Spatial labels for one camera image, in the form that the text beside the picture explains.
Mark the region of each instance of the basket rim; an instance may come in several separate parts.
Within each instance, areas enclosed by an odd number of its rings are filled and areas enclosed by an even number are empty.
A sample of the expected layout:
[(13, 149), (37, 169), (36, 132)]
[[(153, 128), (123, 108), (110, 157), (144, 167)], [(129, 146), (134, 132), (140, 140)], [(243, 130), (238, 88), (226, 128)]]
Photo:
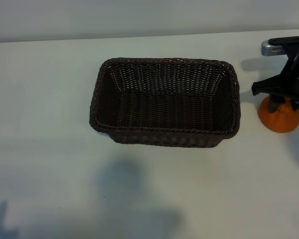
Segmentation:
[(233, 119), (231, 127), (228, 130), (202, 130), (202, 129), (188, 129), (188, 128), (159, 128), (159, 127), (145, 127), (145, 126), (114, 126), (103, 124), (99, 121), (98, 117), (93, 117), (93, 110), (98, 104), (98, 91), (100, 88), (100, 79), (103, 74), (99, 72), (97, 82), (95, 85), (93, 98), (90, 106), (90, 125), (93, 129), (103, 133), (128, 133), (128, 134), (159, 134), (159, 135), (173, 135), (173, 136), (197, 136), (197, 137), (211, 137), (211, 138), (232, 138), (235, 136), (239, 130), (240, 125), (240, 101), (239, 101), (239, 84), (237, 80), (237, 75), (235, 73), (234, 67), (225, 61), (218, 60), (205, 60), (205, 59), (189, 59), (189, 58), (112, 58), (105, 61), (101, 69), (106, 67), (111, 63), (125, 63), (125, 62), (136, 62), (136, 63), (177, 63), (177, 64), (212, 64), (218, 63), (225, 66), (228, 72), (231, 74), (231, 84), (234, 89), (234, 97), (232, 104), (234, 105)]

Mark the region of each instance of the white tabletop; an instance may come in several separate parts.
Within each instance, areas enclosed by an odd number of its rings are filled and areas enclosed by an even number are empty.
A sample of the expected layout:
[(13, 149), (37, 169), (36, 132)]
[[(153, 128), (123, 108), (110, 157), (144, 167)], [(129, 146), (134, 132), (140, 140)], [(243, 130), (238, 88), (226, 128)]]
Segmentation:
[[(0, 239), (299, 239), (299, 127), (266, 129), (255, 107), (265, 95), (250, 91), (286, 62), (261, 56), (261, 42), (294, 35), (0, 43)], [(113, 57), (231, 63), (238, 134), (202, 149), (123, 145), (97, 133), (89, 107)]]

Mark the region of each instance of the rectangular basket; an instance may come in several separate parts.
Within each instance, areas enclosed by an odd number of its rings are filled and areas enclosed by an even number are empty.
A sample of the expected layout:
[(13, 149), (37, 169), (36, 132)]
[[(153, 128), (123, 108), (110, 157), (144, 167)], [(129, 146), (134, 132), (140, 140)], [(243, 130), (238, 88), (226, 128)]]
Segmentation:
[(239, 120), (234, 68), (201, 59), (110, 59), (90, 108), (90, 125), (119, 143), (215, 147)]

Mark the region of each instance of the orange pumpkin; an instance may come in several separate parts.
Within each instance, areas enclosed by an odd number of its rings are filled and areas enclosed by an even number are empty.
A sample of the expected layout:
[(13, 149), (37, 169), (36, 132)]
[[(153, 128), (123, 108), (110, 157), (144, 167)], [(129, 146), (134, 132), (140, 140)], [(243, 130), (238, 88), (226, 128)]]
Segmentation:
[(293, 131), (299, 125), (299, 110), (293, 111), (290, 99), (278, 106), (273, 113), (268, 111), (269, 96), (264, 98), (258, 109), (261, 122), (270, 130), (278, 133)]

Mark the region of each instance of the white wall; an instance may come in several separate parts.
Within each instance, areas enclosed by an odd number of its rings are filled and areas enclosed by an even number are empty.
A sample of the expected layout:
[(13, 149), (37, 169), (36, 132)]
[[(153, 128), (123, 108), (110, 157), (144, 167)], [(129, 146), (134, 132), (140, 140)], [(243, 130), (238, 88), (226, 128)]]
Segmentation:
[(0, 41), (299, 28), (299, 0), (0, 0)]

